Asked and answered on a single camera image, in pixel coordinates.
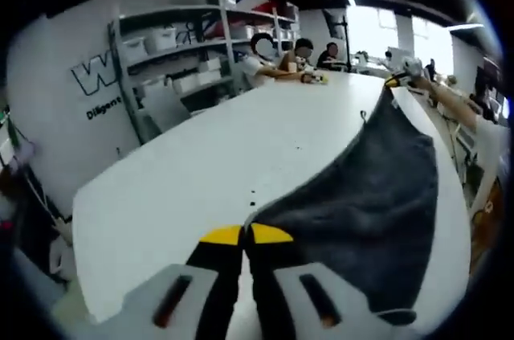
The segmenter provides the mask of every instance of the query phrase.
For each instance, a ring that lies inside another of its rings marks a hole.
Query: dark gray cloth
[[[308,260],[359,288],[373,312],[414,305],[438,196],[432,139],[392,100],[384,91],[359,137],[330,167],[255,217],[289,232]]]

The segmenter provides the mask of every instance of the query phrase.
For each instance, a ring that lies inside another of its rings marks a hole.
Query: white table
[[[244,223],[341,154],[361,129],[361,110],[373,112],[383,80],[326,74],[327,85],[271,84],[222,103],[142,146],[78,191],[75,258],[86,305],[98,321],[119,312],[124,295],[159,270],[184,263],[208,231]],[[414,326],[426,333],[465,292],[470,234],[446,146],[404,88],[395,96],[437,150],[436,232],[415,306]],[[227,338],[257,339],[246,260],[239,288]]]

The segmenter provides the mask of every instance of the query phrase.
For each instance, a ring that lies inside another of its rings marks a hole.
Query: metal shelving unit
[[[204,89],[208,89],[220,84],[229,84],[233,82],[232,92],[238,92],[241,88],[241,76],[238,76],[234,45],[248,44],[249,39],[232,39],[230,36],[230,20],[247,20],[253,23],[269,23],[275,28],[290,29],[292,24],[297,23],[293,18],[278,16],[274,8],[273,14],[257,12],[253,10],[238,10],[234,7],[225,7],[217,5],[197,5],[197,6],[162,6],[154,10],[137,12],[134,14],[122,14],[117,11],[115,19],[108,26],[109,45],[112,51],[113,59],[116,65],[116,74],[120,84],[122,97],[128,115],[139,137],[140,143],[143,144],[150,139],[148,130],[138,111],[137,100],[134,89],[141,89],[141,85],[134,83],[132,74],[135,70],[141,68],[151,68],[152,63],[160,63],[184,54],[199,54],[200,59],[206,60],[206,52],[210,49],[223,49],[226,51],[230,75],[224,76],[222,79],[210,84],[204,84],[196,87],[192,91],[184,93],[181,98],[191,96]],[[204,41],[203,23],[208,19],[217,18],[221,20],[224,39],[208,39]],[[128,38],[127,34],[151,30],[156,27],[163,27],[173,23],[193,23],[194,33],[196,34],[197,43],[178,45],[175,48],[159,51],[151,55],[147,55],[137,61],[127,59],[124,53],[124,39]],[[275,41],[278,43],[279,53],[282,53],[282,43],[290,43],[292,40],[282,40],[281,31],[276,31]]]

